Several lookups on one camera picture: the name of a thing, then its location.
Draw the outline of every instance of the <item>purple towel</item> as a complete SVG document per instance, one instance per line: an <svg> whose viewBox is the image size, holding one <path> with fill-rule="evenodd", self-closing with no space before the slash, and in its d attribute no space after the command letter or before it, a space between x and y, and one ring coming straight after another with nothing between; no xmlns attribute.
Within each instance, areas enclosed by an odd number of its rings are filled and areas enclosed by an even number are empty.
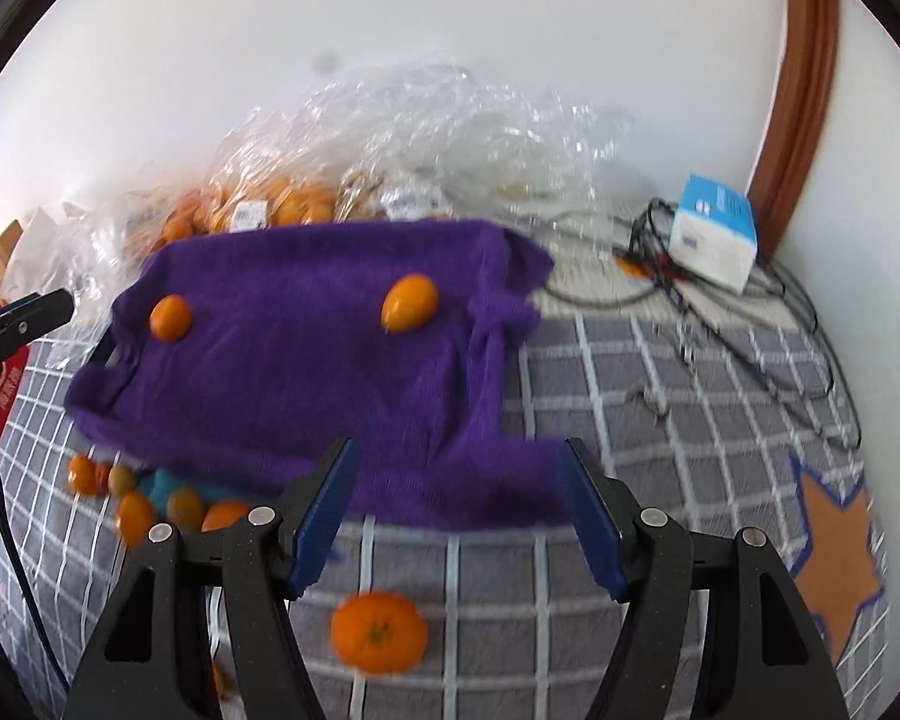
<svg viewBox="0 0 900 720"><path fill-rule="evenodd" d="M120 361L77 372L66 408L94 442L151 467L277 493L341 436L362 471L351 512L448 530L564 519L555 440L501 433L506 356L535 330L526 295L553 262L487 223L346 223L178 242L113 304ZM389 335L380 309L411 272L432 322ZM149 336L164 295L190 333Z"/></svg>

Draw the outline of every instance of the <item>barcode sticker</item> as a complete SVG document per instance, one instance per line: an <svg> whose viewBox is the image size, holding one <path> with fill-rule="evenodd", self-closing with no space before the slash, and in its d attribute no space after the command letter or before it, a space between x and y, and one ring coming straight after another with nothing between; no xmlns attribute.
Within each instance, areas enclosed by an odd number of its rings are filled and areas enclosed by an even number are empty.
<svg viewBox="0 0 900 720"><path fill-rule="evenodd" d="M233 209L230 232L262 230L266 227L266 200L242 200Z"/></svg>

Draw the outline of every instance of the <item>tissue box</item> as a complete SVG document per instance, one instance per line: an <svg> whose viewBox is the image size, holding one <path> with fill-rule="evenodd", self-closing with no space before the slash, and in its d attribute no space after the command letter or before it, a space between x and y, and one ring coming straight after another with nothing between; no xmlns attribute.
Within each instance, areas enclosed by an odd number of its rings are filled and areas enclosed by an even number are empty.
<svg viewBox="0 0 900 720"><path fill-rule="evenodd" d="M756 259L751 204L729 187L690 176L670 233L674 262L741 293Z"/></svg>

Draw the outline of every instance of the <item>star-shaped cutout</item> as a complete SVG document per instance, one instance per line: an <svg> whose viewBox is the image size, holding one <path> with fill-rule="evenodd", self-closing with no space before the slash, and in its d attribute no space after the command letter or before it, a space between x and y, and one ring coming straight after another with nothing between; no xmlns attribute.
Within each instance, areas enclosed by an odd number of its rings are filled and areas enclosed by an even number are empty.
<svg viewBox="0 0 900 720"><path fill-rule="evenodd" d="M795 456L791 461L807 531L807 545L791 573L810 613L823 624L827 651L835 664L847 648L861 611L883 594L869 550L868 494L861 475L841 501Z"/></svg>

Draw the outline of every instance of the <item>gray checkered tablecloth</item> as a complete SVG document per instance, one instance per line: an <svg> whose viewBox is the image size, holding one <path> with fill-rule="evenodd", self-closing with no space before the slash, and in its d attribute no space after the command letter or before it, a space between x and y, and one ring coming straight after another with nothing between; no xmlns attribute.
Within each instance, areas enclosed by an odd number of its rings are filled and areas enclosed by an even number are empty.
<svg viewBox="0 0 900 720"><path fill-rule="evenodd" d="M818 389L823 358L802 333L728 328L739 348L778 378ZM681 341L695 351L690 370ZM89 450L60 409L66 370L46 365L36 343L0 446L11 525L41 610L68 673L103 608L120 560L108 499L74 499L66 461ZM545 319L514 361L506 387L506 429L528 436L579 436L608 474L644 505L685 526L731 535L762 528L788 565L807 542L797 504L792 450L834 493L845 496L862 472L852 452L830 448L787 413L722 348L675 322L624 317ZM669 409L656 418L650 400ZM814 403L828 434L852 432L842 390ZM93 449L96 459L112 455ZM883 533L871 548L886 568ZM358 590L391 589L418 604L430 645L418 669L365 680L329 650L330 614ZM209 598L211 640L232 676L221 594ZM319 582L290 608L293 630L330 720L541 720L583 718L616 643L626 610L590 579L569 527L447 535L397 528L372 518L346 522ZM888 616L884 598L860 615L837 666L854 720L870 717L881 680ZM691 605L670 717L689 715L701 657L706 597ZM0 632L26 689L59 714L62 696L26 621L19 589L0 547ZM241 717L239 696L223 702Z"/></svg>

